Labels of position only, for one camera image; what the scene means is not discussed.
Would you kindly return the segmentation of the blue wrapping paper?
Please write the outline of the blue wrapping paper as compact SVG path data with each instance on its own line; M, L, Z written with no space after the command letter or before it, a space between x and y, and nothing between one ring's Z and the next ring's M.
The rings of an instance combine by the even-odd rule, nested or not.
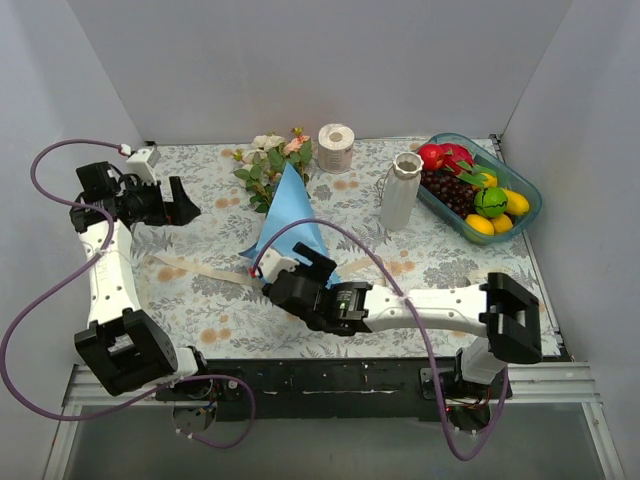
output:
M242 251L240 255L247 258L250 266L253 266L256 256L279 230L295 221L307 218L314 218L314 212L306 188L298 172L287 164L275 189L272 205L257 242L249 249ZM275 240L271 248L283 256L297 260L300 264L311 265L312 262L309 259L293 250L298 242L329 257L320 229L315 223L306 223L288 230Z

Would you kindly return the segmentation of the beige ribbon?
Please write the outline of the beige ribbon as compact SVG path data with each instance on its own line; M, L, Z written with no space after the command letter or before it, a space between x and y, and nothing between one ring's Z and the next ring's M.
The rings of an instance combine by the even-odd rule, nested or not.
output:
M148 255L148 258L162 262L163 264L185 270L187 272L208 277L210 279L234 283L237 285L261 289L263 282L260 279L252 278L249 274L237 273L226 270L215 269L211 266L193 263L177 257L166 255Z

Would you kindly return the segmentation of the white rose flower stem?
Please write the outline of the white rose flower stem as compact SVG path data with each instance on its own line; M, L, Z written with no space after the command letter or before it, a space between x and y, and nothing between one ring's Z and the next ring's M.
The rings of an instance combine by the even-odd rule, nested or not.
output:
M284 170L281 150L285 138L275 134L258 135L247 148L238 148L232 158L237 163L233 175L251 194L250 202L255 207L270 207Z

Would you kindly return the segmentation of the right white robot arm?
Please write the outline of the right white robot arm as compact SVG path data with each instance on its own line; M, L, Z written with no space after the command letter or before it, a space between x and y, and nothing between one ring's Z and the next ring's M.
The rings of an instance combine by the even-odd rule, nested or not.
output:
M265 282L264 296L312 331L353 336L423 327L473 335L472 344L457 355L449 394L475 397L505 366L543 358L539 300L505 273L491 272L482 284L402 296L367 282L331 284L334 261L302 243L294 250L306 260L269 248L256 274Z

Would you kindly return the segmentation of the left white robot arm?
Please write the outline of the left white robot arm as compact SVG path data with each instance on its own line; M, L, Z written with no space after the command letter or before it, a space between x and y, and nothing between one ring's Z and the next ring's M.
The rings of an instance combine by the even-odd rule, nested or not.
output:
M126 162L126 174L108 162L76 171L83 190L70 219L86 257L96 262L89 270L87 327L74 343L113 396L178 380L188 398L200 400L213 386L203 355L194 347L176 347L143 310L132 270L132 225L184 226L201 213L177 176L169 179L170 200L163 199L153 169L158 156L151 149L137 151Z

